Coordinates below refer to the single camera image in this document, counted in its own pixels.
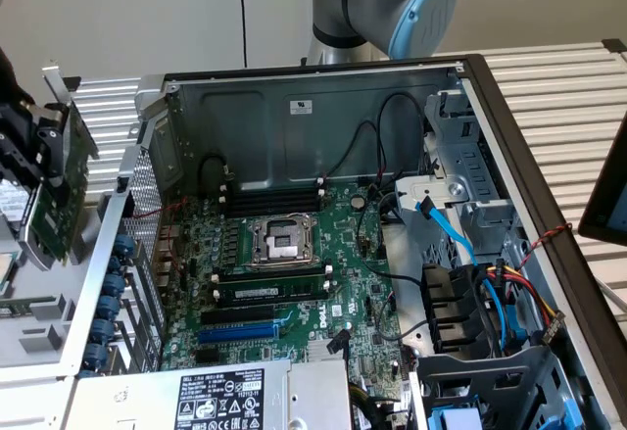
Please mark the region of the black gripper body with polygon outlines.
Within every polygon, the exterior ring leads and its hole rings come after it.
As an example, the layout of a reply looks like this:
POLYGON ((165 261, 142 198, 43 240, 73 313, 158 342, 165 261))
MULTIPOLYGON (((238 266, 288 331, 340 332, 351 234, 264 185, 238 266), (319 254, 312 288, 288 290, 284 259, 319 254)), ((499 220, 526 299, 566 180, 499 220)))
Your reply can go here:
POLYGON ((32 116, 21 102, 33 105, 33 98, 18 84, 13 66, 1 51, 1 177, 16 180, 20 185, 37 185, 38 179, 17 157, 29 156, 32 116))

